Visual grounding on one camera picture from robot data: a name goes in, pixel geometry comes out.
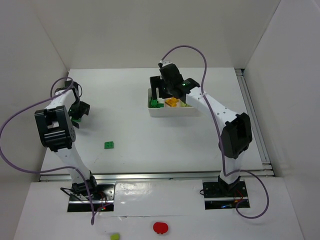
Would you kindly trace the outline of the white divided plastic tray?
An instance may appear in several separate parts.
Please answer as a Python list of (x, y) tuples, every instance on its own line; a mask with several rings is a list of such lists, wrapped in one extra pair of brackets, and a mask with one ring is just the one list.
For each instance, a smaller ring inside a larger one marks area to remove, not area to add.
[(181, 107), (181, 101), (177, 103), (177, 106), (171, 107), (165, 103), (162, 98), (158, 99), (160, 104), (164, 104), (163, 107), (151, 107), (152, 100), (152, 90), (149, 88), (147, 90), (147, 109), (149, 115), (154, 118), (166, 118), (166, 117), (200, 117), (201, 113), (191, 106)]

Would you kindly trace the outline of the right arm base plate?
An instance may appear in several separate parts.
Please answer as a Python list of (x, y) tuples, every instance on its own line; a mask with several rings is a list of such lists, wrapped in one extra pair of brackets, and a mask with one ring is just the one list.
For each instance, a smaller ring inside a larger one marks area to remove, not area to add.
[(204, 197), (206, 210), (225, 210), (238, 208), (250, 208), (247, 187), (244, 181), (240, 181), (235, 188), (229, 192), (223, 192), (217, 181), (203, 182), (199, 191)]

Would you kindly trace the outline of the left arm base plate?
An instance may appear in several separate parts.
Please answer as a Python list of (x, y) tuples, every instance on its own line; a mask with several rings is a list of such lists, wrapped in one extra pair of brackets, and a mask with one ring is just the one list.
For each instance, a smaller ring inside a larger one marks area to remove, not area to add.
[(90, 197), (92, 200), (94, 212), (113, 212), (115, 198), (115, 184), (99, 184), (97, 192), (92, 193), (90, 197), (85, 192), (75, 194), (71, 188), (61, 187), (60, 190), (66, 194), (68, 199), (68, 213), (86, 213), (91, 212)]

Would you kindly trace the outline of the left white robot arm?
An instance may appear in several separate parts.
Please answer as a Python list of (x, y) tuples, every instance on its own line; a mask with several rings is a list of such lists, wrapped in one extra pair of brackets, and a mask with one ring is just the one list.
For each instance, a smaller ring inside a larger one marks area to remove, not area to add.
[(75, 146), (79, 121), (89, 115), (91, 106), (80, 100), (82, 87), (67, 77), (64, 87), (50, 90), (52, 100), (44, 109), (34, 113), (37, 130), (42, 145), (55, 153), (69, 167), (71, 191), (84, 197), (98, 191), (92, 172), (83, 163)]

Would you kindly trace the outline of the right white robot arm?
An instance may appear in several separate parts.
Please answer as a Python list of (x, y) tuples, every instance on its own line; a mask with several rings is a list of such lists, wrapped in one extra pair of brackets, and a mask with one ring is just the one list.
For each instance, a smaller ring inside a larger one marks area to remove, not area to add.
[(203, 82), (184, 79), (174, 63), (162, 60), (158, 67), (160, 74), (149, 79), (150, 105), (156, 106), (158, 99), (175, 98), (212, 119), (222, 157), (218, 185), (223, 193), (234, 190), (241, 179), (244, 152), (253, 140), (249, 115), (245, 112), (237, 113), (222, 105), (205, 92)]

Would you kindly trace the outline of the green lego table edge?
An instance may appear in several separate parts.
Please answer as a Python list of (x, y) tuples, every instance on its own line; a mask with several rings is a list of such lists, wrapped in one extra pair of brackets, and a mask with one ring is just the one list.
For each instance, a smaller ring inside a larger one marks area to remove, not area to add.
[(80, 118), (79, 119), (76, 119), (76, 118), (73, 118), (73, 117), (71, 118), (72, 125), (77, 129), (80, 128), (80, 122), (81, 122)]

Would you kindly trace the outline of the green 2x3 lego brick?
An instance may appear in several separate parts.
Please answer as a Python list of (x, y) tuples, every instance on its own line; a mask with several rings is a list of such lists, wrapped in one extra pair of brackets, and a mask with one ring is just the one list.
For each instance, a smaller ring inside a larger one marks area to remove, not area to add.
[(164, 103), (159, 102), (157, 99), (151, 99), (149, 102), (149, 108), (163, 108), (164, 107)]

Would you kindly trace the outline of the pale green 2x3 lego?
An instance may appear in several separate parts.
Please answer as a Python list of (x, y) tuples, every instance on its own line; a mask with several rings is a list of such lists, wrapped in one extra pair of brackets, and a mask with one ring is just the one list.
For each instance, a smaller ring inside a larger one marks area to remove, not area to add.
[(187, 104), (187, 103), (183, 103), (183, 102), (180, 103), (180, 106), (181, 106), (182, 108), (191, 107), (191, 105), (189, 105), (189, 104)]

